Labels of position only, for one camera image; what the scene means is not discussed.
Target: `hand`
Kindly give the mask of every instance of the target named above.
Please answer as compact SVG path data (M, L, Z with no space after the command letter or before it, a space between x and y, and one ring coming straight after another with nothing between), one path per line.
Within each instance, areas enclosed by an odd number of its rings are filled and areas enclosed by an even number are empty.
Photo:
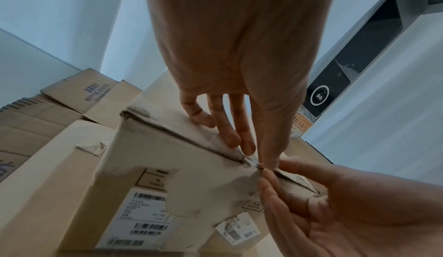
M228 146L256 146L274 169L304 101L331 0L149 0L156 39L191 120L217 126ZM197 104L207 94L210 114ZM235 130L223 108L229 94Z
M263 172L265 218L283 256L441 256L443 188L298 157L279 168L328 188L327 197L304 198Z

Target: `black panel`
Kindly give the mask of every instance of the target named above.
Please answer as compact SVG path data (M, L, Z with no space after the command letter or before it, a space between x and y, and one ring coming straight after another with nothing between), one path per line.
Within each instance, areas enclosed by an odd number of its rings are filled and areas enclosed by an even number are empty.
M358 75L400 34L403 25L396 0L386 0L320 75L309 85L303 105L318 117Z

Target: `circular logo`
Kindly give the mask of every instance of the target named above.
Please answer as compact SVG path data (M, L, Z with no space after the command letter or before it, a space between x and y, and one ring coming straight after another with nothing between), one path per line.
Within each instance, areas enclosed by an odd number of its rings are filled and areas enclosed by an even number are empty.
M322 104L329 96L329 87L326 85L319 86L312 92L311 104L313 106L319 106Z

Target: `finger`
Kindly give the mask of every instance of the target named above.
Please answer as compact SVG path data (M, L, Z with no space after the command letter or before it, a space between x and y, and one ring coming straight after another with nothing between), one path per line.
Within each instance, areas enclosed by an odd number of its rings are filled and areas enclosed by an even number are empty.
M263 111L264 135L259 149L262 150L264 166L270 170L278 167L280 155L289 144L295 113L306 95L305 88L301 90L292 100Z
M269 207L272 209L278 230L291 247L296 256L317 256L317 249L312 241L303 233L303 231L294 223L288 223L293 218L287 205L278 197L271 196L265 198L268 200Z
M327 166L319 165L315 162L303 160L299 156L280 159L280 169L285 172L303 175L325 187L331 186L346 172L345 167L332 164Z
M280 252L282 253L282 255L284 257L295 257L295 255L293 255L293 253L291 252L291 247L287 244L285 238L283 237L281 232L278 230L277 221L275 220L272 210L269 208L269 204L266 202L265 196L266 195L264 194L264 192L260 193L261 202L262 202L263 206L265 206L264 218L266 220L266 224L268 225L269 233L271 234L272 238L274 239L275 243L277 244L278 249L280 250Z
M265 178L260 178L257 182L257 185L260 194L260 200L262 201L263 206L266 206L264 204L264 201L266 201L265 198L269 198L272 195L277 195L277 193L273 189L272 184ZM303 233L308 236L311 229L311 224L309 223L309 221L295 213L291 213L291 215L292 221L294 221L294 223L300 227Z
M249 127L248 115L246 113L245 95L229 94L231 114L234 120L235 130L240 135L240 147L246 156L254 154L256 146Z
M292 194L284 190L273 171L266 169L262 174L277 192L278 197L285 202L292 213L296 213L303 218L310 219L311 214L308 210L308 198L301 197L297 194Z
M208 95L208 106L211 115L216 120L220 136L230 148L238 147L241 143L239 134L232 128L223 106L223 96Z
M180 103L194 123L209 128L215 128L216 121L198 105L196 96L188 96L183 92L180 92Z
M257 137L258 162L263 163L260 147L264 135L264 116L261 108L251 96L249 96L249 101L251 103L252 123L254 124L255 135Z

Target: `white label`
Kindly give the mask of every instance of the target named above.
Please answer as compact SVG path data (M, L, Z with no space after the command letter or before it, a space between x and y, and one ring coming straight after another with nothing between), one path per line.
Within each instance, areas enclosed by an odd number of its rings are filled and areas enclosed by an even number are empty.
M96 248L158 250L184 222L165 211L168 195L131 188Z
M247 212L220 223L216 230L232 245L237 245L260 234L254 220Z

